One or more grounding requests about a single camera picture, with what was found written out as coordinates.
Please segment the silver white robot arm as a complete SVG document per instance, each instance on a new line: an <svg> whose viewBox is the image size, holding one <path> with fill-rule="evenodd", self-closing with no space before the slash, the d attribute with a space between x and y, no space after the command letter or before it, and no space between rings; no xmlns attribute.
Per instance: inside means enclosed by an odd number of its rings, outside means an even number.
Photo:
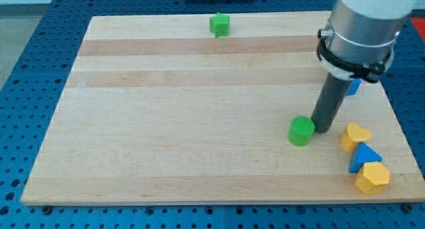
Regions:
<svg viewBox="0 0 425 229"><path fill-rule="evenodd" d="M339 80L375 83L390 68L394 44L417 0L335 0L318 30L317 56Z"/></svg>

